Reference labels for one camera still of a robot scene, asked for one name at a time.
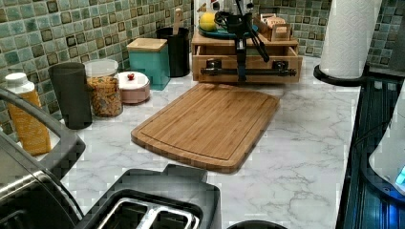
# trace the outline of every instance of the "wooden drawer organizer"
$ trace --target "wooden drawer organizer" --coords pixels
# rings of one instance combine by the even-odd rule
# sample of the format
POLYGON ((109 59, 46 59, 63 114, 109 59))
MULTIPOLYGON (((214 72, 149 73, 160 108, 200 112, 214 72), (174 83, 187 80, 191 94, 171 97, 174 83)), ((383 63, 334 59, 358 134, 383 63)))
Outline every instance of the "wooden drawer organizer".
MULTIPOLYGON (((270 60, 265 63, 261 55, 256 51, 251 39, 247 39, 247 69, 272 69, 274 61, 287 61, 288 68, 296 70, 295 76, 280 75, 247 75, 246 83, 296 83, 300 80, 302 56, 298 56, 298 41, 268 41, 261 34, 260 39, 266 45, 267 54, 270 60)), ((236 69, 237 61, 233 40, 214 39, 204 37, 197 31, 191 41, 193 53, 193 79, 199 82, 211 83, 233 83, 238 82, 238 75, 208 75, 202 74, 209 59, 219 59, 223 69, 236 69)))

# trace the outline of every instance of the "paper towel holder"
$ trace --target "paper towel holder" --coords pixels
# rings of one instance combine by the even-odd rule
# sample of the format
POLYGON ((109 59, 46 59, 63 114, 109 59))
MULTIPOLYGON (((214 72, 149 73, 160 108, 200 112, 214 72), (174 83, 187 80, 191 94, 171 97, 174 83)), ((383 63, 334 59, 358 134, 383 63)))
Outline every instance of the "paper towel holder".
POLYGON ((330 76, 328 74, 322 73, 319 65, 315 67, 313 70, 313 76, 315 78, 321 80, 322 82, 334 85, 334 86, 341 86, 341 87, 359 87, 366 82, 366 76, 370 72, 370 65, 366 64, 364 66, 363 74, 355 79, 342 79, 330 76))

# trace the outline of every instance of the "drawer handle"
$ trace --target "drawer handle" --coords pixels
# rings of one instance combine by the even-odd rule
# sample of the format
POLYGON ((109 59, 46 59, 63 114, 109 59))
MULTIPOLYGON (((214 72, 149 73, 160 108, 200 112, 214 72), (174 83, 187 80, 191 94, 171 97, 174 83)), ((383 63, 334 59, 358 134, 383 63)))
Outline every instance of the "drawer handle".
MULTIPOLYGON (((206 68, 201 68, 202 74, 219 75, 234 74, 238 75, 237 69, 223 69, 220 59, 209 59, 206 61, 206 68)), ((273 75, 273 76, 295 76, 297 70, 288 68, 288 61, 275 60, 272 69, 246 69, 246 75, 273 75)))

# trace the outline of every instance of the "bottle label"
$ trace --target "bottle label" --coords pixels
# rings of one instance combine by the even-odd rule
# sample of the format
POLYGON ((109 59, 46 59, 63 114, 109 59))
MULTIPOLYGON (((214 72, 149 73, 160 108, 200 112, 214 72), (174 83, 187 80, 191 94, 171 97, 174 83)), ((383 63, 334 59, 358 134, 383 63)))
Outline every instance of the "bottle label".
MULTIPOLYGON (((20 96, 41 107, 36 91, 20 94, 20 96)), ((32 156, 48 153, 51 150, 51 140, 46 126, 10 103, 8 108, 24 150, 32 156)))

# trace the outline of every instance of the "yellow lemon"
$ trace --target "yellow lemon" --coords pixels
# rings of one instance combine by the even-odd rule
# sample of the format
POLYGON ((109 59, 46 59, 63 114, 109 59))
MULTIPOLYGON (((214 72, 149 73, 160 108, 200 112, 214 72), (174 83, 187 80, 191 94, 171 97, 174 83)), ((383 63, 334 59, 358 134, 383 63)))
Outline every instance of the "yellow lemon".
POLYGON ((216 31, 217 25, 215 24, 215 13, 214 12, 205 12, 200 17, 200 28, 204 31, 216 31))

